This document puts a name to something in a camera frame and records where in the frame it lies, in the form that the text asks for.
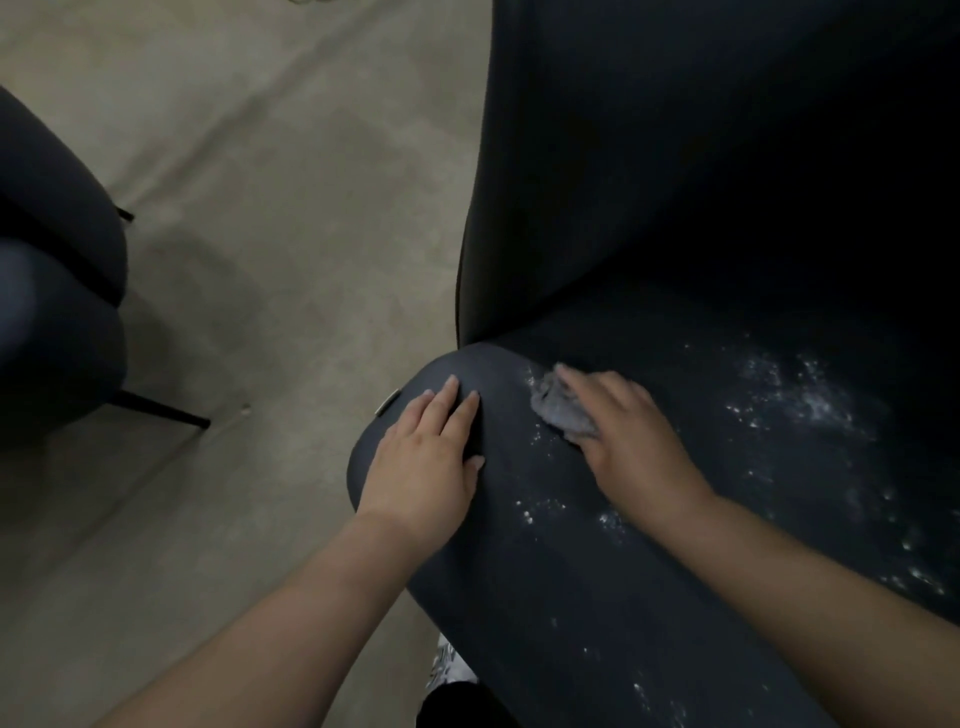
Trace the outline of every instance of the chair leg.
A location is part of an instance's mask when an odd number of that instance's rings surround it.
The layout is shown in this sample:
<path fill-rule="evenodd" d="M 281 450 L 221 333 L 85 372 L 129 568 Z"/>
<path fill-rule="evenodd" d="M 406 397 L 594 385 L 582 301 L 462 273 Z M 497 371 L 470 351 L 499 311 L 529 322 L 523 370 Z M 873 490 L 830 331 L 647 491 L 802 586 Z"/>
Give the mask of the chair leg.
<path fill-rule="evenodd" d="M 210 427 L 210 420 L 205 417 L 197 417 L 196 415 L 191 415 L 189 412 L 168 407 L 166 404 L 160 404 L 157 401 L 148 400 L 146 397 L 140 397 L 139 395 L 125 392 L 124 390 L 120 390 L 113 395 L 109 403 L 115 407 L 131 409 L 134 412 L 143 412 L 145 415 L 154 415 L 156 417 L 162 417 L 165 420 L 174 420 L 175 422 L 186 423 L 187 425 L 195 425 L 200 429 L 208 429 Z"/>

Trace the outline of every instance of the gray floor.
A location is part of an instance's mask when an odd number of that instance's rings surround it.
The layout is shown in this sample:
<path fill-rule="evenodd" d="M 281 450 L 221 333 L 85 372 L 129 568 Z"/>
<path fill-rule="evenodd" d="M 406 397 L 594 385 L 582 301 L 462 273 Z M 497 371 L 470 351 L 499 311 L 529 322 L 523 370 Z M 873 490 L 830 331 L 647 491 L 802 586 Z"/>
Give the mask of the gray floor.
<path fill-rule="evenodd" d="M 0 81 L 138 215 L 128 386 L 0 456 L 0 724 L 84 725 L 350 513 L 376 405 L 454 346 L 486 2 L 0 0 Z M 404 596 L 327 725 L 411 725 Z"/>

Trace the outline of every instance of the shoe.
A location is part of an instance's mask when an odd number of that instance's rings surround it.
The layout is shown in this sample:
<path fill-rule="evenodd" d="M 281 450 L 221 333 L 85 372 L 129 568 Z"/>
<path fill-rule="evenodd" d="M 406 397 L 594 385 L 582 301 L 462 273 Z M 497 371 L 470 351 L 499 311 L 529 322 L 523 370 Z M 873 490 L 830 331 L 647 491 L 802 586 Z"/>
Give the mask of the shoe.
<path fill-rule="evenodd" d="M 446 637 L 441 635 L 437 642 L 437 656 L 433 658 L 433 667 L 430 669 L 430 680 L 426 684 L 426 693 L 429 695 L 439 686 L 447 683 L 476 684 L 479 682 L 460 653 L 453 648 Z"/>

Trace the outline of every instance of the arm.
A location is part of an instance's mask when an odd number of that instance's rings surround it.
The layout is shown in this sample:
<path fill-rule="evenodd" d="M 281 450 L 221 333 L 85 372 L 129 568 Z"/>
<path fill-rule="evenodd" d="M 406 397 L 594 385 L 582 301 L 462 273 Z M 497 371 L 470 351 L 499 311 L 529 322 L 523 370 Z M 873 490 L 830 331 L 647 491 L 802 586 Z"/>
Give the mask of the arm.
<path fill-rule="evenodd" d="M 380 443 L 357 515 L 326 548 L 98 728 L 319 724 L 409 578 L 467 514 L 483 465 L 463 462 L 479 397 L 449 416 L 457 388 L 452 377 L 410 402 Z"/>
<path fill-rule="evenodd" d="M 960 628 L 716 496 L 639 385 L 562 376 L 600 430 L 578 442 L 600 488 L 770 642 L 838 722 L 960 725 Z"/>

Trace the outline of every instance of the forearm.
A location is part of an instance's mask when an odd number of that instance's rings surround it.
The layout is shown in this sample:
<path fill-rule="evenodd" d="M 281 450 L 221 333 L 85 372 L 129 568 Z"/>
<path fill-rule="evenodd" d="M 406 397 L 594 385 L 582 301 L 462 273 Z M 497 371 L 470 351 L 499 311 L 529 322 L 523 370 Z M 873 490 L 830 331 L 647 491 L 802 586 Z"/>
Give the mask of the forearm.
<path fill-rule="evenodd" d="M 834 717 L 960 724 L 960 630 L 717 498 L 655 538 L 770 642 Z"/>
<path fill-rule="evenodd" d="M 312 724 L 418 564 L 390 523 L 354 519 L 277 591 L 100 728 Z"/>

